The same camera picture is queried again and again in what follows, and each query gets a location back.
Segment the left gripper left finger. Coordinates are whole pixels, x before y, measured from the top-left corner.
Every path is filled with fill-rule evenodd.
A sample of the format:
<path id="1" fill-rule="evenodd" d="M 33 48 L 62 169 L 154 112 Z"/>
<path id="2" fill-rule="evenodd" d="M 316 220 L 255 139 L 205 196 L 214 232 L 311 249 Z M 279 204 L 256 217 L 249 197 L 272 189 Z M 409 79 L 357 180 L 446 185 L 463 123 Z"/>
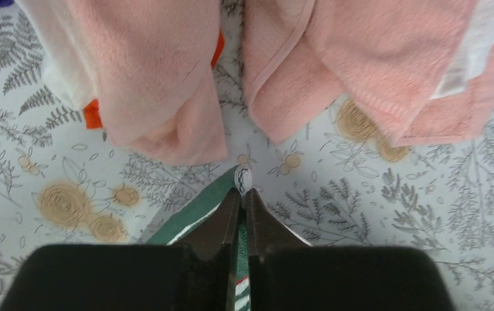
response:
<path id="1" fill-rule="evenodd" d="M 1 310 L 233 310 L 240 193 L 168 246 L 53 244 L 19 269 Z"/>

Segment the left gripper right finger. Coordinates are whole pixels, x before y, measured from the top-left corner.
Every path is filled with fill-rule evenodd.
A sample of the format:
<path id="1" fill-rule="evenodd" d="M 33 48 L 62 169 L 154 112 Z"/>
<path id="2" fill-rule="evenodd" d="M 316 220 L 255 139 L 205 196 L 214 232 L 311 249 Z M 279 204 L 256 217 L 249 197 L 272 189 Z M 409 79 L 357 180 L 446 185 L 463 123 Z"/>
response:
<path id="1" fill-rule="evenodd" d="M 245 197 L 252 310 L 453 310 L 436 264 L 398 246 L 310 246 Z"/>

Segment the green white striped towel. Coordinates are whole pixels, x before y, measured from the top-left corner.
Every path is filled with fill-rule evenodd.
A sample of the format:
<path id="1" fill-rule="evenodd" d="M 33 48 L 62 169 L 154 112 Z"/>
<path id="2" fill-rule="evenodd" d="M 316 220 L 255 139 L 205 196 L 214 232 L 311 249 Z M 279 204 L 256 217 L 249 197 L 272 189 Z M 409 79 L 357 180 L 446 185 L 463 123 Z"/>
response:
<path id="1" fill-rule="evenodd" d="M 158 230 L 147 238 L 146 244 L 172 244 L 203 223 L 235 186 L 236 167 L 206 186 L 188 205 L 173 214 Z M 246 222 L 240 220 L 236 265 L 235 310 L 250 310 L 250 278 L 247 259 Z"/>

